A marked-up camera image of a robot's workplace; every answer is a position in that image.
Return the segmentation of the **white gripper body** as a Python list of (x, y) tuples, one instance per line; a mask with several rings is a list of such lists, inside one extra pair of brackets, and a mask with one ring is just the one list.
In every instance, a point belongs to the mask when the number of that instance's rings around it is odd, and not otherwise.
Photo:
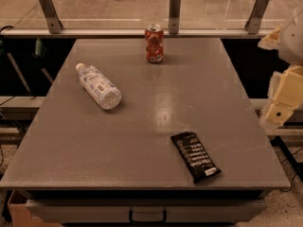
[(278, 56), (289, 64), (303, 64), (303, 6), (294, 9), (279, 34)]

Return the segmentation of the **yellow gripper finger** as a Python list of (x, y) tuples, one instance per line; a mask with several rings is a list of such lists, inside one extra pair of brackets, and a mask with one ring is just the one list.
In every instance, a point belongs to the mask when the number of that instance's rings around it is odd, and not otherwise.
[(258, 47), (265, 50), (278, 50), (281, 29), (282, 26), (278, 26), (271, 33), (263, 37), (258, 42)]
[(294, 111), (303, 105), (303, 67), (290, 65), (283, 73), (275, 71), (267, 96), (259, 124), (265, 130), (275, 130), (282, 127)]

